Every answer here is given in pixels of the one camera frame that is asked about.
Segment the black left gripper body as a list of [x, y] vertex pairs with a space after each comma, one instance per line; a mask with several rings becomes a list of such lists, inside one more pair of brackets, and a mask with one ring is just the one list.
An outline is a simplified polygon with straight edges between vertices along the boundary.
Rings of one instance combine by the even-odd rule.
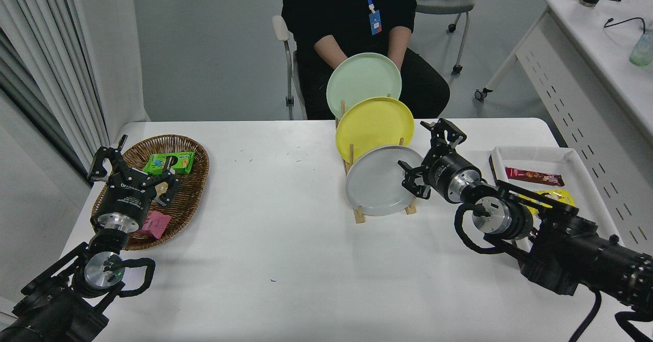
[[96, 210], [95, 220], [102, 221], [110, 214], [119, 214], [134, 221], [144, 221], [156, 196], [153, 186], [144, 187], [140, 182], [125, 184], [119, 178], [110, 178], [105, 195]]

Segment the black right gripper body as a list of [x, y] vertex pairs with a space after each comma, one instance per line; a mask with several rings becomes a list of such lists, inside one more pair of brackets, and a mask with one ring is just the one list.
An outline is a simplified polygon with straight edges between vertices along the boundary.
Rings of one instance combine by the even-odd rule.
[[480, 181], [481, 171], [457, 152], [436, 160], [426, 175], [427, 184], [449, 203], [461, 203], [463, 189]]

